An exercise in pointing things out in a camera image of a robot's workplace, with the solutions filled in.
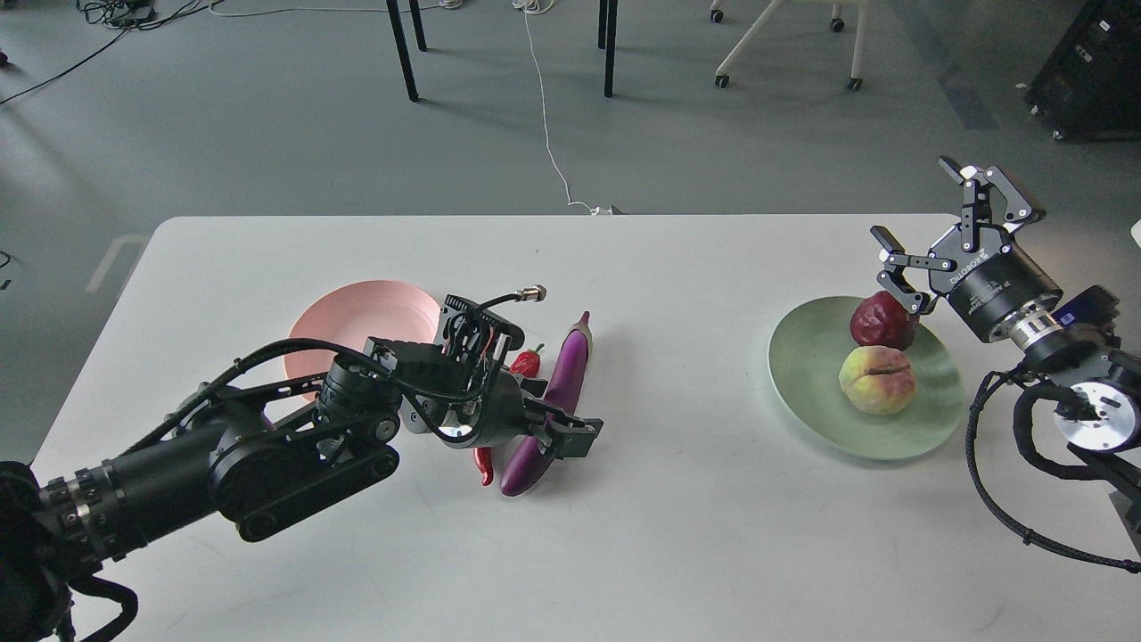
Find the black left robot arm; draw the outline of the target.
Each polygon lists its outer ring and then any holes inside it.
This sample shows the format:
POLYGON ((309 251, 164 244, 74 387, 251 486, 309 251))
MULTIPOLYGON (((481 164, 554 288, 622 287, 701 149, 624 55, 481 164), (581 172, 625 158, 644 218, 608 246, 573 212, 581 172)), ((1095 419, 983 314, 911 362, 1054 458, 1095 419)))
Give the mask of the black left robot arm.
POLYGON ((525 333, 494 308, 545 296, 541 285, 482 303, 446 296, 426 342, 272 342, 98 466, 40 483, 29 465, 3 462, 5 641, 73 641, 74 593, 118 603, 91 639, 118 637, 138 598, 103 580, 103 562, 216 513, 243 541, 269 538, 393 476, 404 420, 452 449, 531 436, 542 457, 585 457, 602 418, 578 417, 547 381, 505 368, 525 333))

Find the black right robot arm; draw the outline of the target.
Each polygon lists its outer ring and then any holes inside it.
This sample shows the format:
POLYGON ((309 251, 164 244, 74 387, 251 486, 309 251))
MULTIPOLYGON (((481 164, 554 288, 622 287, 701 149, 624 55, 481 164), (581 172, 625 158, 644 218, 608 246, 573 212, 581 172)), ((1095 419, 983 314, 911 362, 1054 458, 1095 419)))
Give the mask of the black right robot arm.
POLYGON ((976 491, 1023 545, 1138 572, 1136 561, 1095 556, 1015 520, 986 491, 976 460, 986 403, 1006 383, 1019 387, 1012 407, 1019 454, 1060 480, 1112 485, 1120 520, 1138 537, 1138 466, 1123 456, 1138 448, 1138 357, 1115 333, 1118 300, 1100 285, 1063 299, 1015 243, 1015 231, 1038 222, 1044 209, 1000 166, 938 163, 963 190, 956 224, 924 255, 905 251, 884 226, 871 233, 882 247, 879 285, 905 310, 928 316, 944 300, 979 341, 1008 340, 1023 353, 1014 369, 987 374, 969 407, 965 455, 976 491))

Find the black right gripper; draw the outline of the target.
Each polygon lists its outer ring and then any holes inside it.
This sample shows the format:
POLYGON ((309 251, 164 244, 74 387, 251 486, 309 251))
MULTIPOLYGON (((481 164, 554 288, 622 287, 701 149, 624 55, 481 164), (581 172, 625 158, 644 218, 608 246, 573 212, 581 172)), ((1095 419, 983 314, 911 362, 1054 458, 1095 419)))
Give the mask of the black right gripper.
POLYGON ((1015 231, 1039 222, 1045 208, 1000 166, 985 169, 938 159, 938 166, 963 188, 958 224, 936 241, 934 257, 909 255, 882 225, 869 233, 887 252, 877 282, 906 312, 928 316, 936 306, 928 292, 905 279, 906 268, 929 273, 931 290, 945 296, 979 341, 1008 338, 1006 318, 1023 304, 1051 310, 1063 290, 1014 242, 1015 231))

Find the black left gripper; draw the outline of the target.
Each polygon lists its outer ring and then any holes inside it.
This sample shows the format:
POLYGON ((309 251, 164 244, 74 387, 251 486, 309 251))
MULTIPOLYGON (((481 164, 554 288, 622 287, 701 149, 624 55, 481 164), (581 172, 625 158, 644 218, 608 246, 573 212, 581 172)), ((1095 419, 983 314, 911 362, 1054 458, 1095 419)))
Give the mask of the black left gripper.
POLYGON ((469 405, 448 405, 416 397, 405 403, 405 428, 432 434, 452 449, 505 444, 517 436, 533 436, 539 455, 552 460, 582 458, 602 433, 602 418, 557 418, 545 400, 547 379, 497 373, 496 385, 469 405))

